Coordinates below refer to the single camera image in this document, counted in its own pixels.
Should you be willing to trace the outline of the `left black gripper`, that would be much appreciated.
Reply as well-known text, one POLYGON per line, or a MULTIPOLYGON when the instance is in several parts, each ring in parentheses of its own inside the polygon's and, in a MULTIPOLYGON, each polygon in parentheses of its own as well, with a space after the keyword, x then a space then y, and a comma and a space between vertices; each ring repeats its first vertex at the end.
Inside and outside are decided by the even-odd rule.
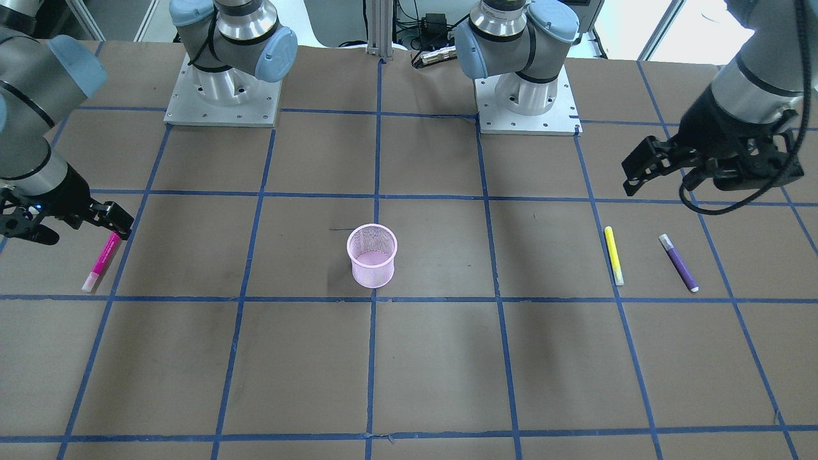
POLYGON ((777 160, 785 166, 794 149, 792 129, 797 116, 797 111, 787 109, 774 122, 745 122, 719 107, 712 88, 706 88, 681 119, 677 143, 649 135, 622 161, 623 190, 627 196, 636 195, 647 181, 684 166, 692 150, 698 163, 693 166, 693 177, 683 180, 686 191, 695 190, 708 178, 713 180, 729 165, 777 160))

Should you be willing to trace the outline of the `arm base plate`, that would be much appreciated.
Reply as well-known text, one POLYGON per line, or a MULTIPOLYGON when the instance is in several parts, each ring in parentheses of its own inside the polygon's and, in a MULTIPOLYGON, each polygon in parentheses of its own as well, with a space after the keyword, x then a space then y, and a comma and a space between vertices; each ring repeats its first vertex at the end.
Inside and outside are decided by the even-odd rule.
POLYGON ((483 134, 578 136, 583 133, 565 66, 546 84, 516 73, 474 81, 483 134))
POLYGON ((208 73, 184 56, 164 122, 188 127, 274 128, 281 82, 257 80, 229 69, 208 73))

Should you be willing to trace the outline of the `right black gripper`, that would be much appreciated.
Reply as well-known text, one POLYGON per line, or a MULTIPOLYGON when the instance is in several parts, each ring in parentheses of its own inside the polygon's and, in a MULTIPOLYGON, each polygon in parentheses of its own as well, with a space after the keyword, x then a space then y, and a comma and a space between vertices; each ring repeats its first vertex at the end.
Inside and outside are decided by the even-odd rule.
POLYGON ((58 244, 59 234, 43 224, 52 217, 78 229, 84 222, 128 241, 134 216, 117 202, 91 198, 87 181, 68 163, 46 163, 22 178, 2 178, 1 233, 4 238, 58 244))

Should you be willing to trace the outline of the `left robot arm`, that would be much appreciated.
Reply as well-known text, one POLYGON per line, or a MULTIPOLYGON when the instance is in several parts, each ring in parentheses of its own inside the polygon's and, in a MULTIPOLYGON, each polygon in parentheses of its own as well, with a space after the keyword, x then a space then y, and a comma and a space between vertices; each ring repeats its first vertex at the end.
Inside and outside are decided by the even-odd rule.
MULTIPOLYGON (((728 1, 753 35, 684 113, 677 134, 646 137, 622 161, 623 190, 687 168, 681 188, 712 180, 721 191, 757 191, 803 177, 796 105, 816 85, 815 1, 728 1)), ((579 32, 559 1, 480 1, 454 29, 459 65, 470 79, 499 76, 502 103, 523 116, 552 106, 558 73, 579 32)))

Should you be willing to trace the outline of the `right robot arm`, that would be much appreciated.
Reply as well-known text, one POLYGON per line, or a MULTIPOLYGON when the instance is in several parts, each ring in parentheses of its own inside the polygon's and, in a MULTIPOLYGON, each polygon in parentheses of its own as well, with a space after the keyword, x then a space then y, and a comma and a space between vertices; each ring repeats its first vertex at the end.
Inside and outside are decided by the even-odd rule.
MULTIPOLYGON (((298 38, 272 1, 173 1, 169 14, 202 100, 236 105, 261 82, 283 80, 298 38)), ((2 236, 55 245, 52 217, 77 229, 90 222, 129 239, 134 218, 91 197, 88 182, 52 147, 48 131, 105 84, 105 68, 75 38, 40 43, 2 25, 2 236)))

